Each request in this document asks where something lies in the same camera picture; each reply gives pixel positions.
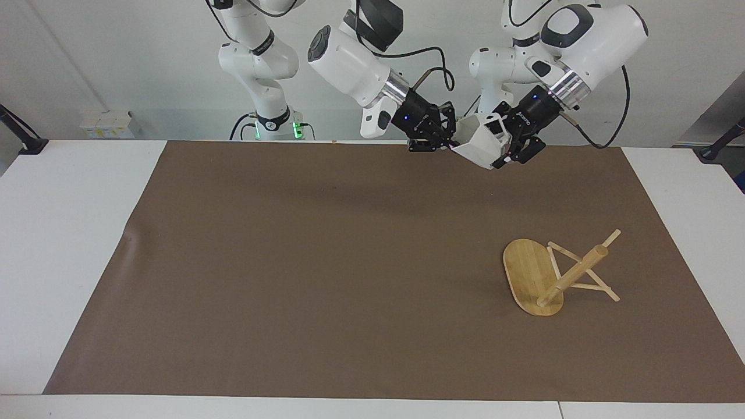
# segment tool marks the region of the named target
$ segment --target black stand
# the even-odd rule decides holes
[[[18,154],[21,155],[36,155],[42,152],[44,147],[49,143],[48,139],[43,138],[33,138],[32,136],[28,135],[26,130],[21,128],[20,125],[18,125],[18,122],[12,117],[10,112],[5,109],[4,106],[0,104],[0,120],[2,120],[2,123],[5,124],[6,127],[8,127],[9,130],[13,131],[14,134],[21,140],[23,143],[23,148],[21,151],[18,152]]]
[[[714,160],[733,139],[745,133],[745,118],[742,118],[734,127],[732,127],[722,138],[707,148],[699,151],[699,155],[706,160]]]

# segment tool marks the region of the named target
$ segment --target blue object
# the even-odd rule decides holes
[[[745,171],[735,177],[735,183],[745,192]]]

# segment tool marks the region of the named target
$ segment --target brown mat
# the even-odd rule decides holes
[[[596,272],[620,303],[517,307],[507,243],[615,228]],[[739,403],[745,366],[621,150],[485,171],[169,142],[45,393]]]

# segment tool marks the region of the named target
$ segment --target tabletop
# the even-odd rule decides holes
[[[164,147],[55,141],[0,177],[0,417],[745,417],[745,405],[41,396]],[[624,153],[745,359],[745,195],[692,151]]]

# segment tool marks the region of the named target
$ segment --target wooden object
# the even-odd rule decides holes
[[[606,292],[614,301],[621,299],[592,270],[608,256],[608,247],[621,234],[616,230],[602,245],[593,247],[584,257],[566,250],[556,243],[547,247],[533,240],[520,239],[504,250],[503,261],[515,302],[531,315],[555,315],[564,305],[564,292],[570,287]],[[576,264],[561,275],[554,251],[574,260]],[[588,274],[595,284],[577,283]]]

